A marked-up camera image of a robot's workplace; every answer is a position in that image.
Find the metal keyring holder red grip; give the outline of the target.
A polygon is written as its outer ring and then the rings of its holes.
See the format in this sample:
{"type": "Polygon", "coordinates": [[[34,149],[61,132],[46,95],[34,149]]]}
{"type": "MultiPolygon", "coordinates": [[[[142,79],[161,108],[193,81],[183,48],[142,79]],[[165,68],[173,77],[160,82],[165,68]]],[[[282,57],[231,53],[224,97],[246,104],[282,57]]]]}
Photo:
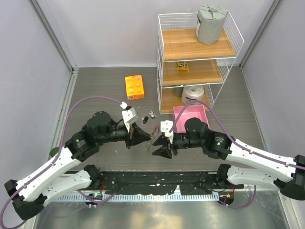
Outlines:
{"type": "Polygon", "coordinates": [[[150,140],[146,143],[146,150],[149,152],[150,150],[151,150],[151,148],[152,148],[152,146],[153,146],[153,143],[154,143],[154,141],[155,141],[155,138],[156,138],[156,136],[157,136],[157,134],[158,134],[158,128],[159,128],[159,125],[157,124],[155,127],[154,127],[154,129],[153,129],[153,131],[152,131],[152,133],[151,133],[151,138],[150,138],[150,140]]]}

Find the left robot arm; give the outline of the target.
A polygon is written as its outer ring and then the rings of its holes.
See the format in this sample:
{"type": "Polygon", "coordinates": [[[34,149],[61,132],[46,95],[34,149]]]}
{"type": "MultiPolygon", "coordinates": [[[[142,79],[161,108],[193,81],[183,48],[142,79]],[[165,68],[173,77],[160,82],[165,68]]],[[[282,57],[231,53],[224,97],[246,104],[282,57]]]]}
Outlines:
{"type": "Polygon", "coordinates": [[[32,174],[22,180],[9,180],[5,189],[22,220],[38,215],[52,200],[66,193],[90,188],[98,189],[102,175],[94,165],[57,180],[71,168],[99,152],[104,143],[124,141],[127,148],[149,141],[150,135],[137,126],[131,111],[123,111],[123,124],[115,122],[105,112],[95,113],[61,148],[61,150],[32,174]]]}

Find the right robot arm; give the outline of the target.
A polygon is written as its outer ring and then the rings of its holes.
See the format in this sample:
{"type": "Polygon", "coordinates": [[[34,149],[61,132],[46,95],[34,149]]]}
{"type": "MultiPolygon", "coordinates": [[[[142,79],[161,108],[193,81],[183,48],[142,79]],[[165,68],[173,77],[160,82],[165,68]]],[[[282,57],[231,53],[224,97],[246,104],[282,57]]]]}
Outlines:
{"type": "Polygon", "coordinates": [[[229,185],[258,185],[279,190],[288,198],[305,198],[305,158],[280,156],[249,146],[230,135],[212,131],[207,123],[198,118],[190,118],[184,133],[174,133],[172,121],[162,121],[160,136],[154,141],[157,146],[152,154],[172,158],[180,149],[201,148],[213,159],[248,165],[249,169],[227,164],[220,165],[216,175],[219,187],[229,185]]]}

